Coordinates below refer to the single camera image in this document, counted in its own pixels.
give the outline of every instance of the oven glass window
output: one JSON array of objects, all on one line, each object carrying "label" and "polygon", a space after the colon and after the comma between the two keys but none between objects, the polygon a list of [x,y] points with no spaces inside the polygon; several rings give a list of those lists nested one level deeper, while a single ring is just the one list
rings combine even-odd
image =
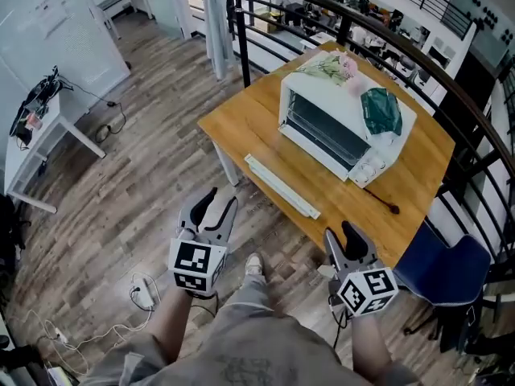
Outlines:
[{"label": "oven glass window", "polygon": [[370,148],[359,136],[298,93],[291,93],[286,123],[347,170],[351,170]]}]

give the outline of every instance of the white ruler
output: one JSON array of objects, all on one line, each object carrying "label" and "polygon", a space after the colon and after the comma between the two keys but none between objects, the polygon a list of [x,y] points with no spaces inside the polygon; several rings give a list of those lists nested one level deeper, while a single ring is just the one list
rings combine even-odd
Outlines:
[{"label": "white ruler", "polygon": [[318,219],[320,212],[311,206],[306,200],[298,195],[291,187],[284,183],[279,177],[263,166],[252,154],[247,154],[245,161],[249,164],[249,169],[263,182],[270,186],[274,191],[291,204],[304,217]]}]

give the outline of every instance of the blue chair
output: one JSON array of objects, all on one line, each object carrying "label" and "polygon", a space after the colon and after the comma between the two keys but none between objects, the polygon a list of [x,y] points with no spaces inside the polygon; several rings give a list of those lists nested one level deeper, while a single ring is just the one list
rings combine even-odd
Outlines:
[{"label": "blue chair", "polygon": [[[411,292],[436,308],[420,325],[406,328],[404,334],[416,333],[436,320],[439,307],[472,304],[481,294],[490,260],[488,251],[474,237],[465,235],[449,248],[431,226],[423,222],[393,271]],[[441,330],[439,319],[430,339],[437,339]]]}]

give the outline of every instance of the curtain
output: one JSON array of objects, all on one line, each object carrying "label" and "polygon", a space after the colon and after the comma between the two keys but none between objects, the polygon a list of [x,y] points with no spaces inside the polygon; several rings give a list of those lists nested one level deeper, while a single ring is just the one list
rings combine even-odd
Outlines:
[{"label": "curtain", "polygon": [[225,77],[229,65],[236,63],[227,26],[226,2],[227,0],[204,0],[208,57],[218,80]]}]

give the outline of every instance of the sleeve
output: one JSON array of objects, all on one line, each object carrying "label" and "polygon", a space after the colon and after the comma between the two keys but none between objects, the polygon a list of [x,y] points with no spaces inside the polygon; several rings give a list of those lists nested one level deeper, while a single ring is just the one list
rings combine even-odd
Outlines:
[{"label": "sleeve", "polygon": [[161,348],[148,333],[135,335],[128,342],[115,347],[80,382],[82,386],[129,386],[151,378],[167,363]]},{"label": "sleeve", "polygon": [[422,386],[420,379],[400,362],[391,363],[374,382],[375,386]]}]

